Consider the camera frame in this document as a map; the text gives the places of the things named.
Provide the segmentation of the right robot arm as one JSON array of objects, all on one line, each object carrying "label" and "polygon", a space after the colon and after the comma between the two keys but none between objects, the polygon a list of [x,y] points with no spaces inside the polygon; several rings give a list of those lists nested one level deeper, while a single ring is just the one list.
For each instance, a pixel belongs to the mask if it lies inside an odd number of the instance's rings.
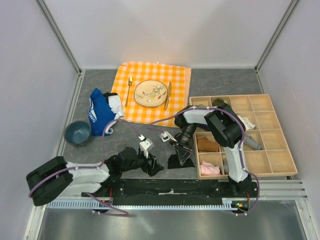
[{"label": "right robot arm", "polygon": [[214,107],[187,106],[174,116],[181,131],[169,143],[175,149],[175,161],[183,166],[192,153],[190,145],[197,128],[205,126],[216,142],[224,148],[229,167],[229,191],[242,196],[252,183],[243,150],[246,127],[231,107],[223,103]]}]

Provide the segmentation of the black underwear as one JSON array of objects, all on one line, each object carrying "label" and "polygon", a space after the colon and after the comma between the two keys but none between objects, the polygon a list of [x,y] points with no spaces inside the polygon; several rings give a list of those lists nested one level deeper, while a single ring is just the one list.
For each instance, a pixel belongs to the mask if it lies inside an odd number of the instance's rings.
[{"label": "black underwear", "polygon": [[168,169],[181,169],[181,168],[194,168],[195,165],[190,158],[188,158],[184,164],[181,164],[178,156],[176,154],[172,154],[167,161]]}]

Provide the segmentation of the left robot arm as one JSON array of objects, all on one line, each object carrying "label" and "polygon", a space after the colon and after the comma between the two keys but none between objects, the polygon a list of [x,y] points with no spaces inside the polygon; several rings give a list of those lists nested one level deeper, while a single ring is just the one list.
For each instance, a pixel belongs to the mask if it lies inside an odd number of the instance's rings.
[{"label": "left robot arm", "polygon": [[98,163],[73,163],[56,156],[27,174],[28,196],[35,206],[46,205],[61,196],[90,193],[104,197],[110,191],[109,182],[135,169],[153,177],[164,167],[154,155],[132,147]]}]

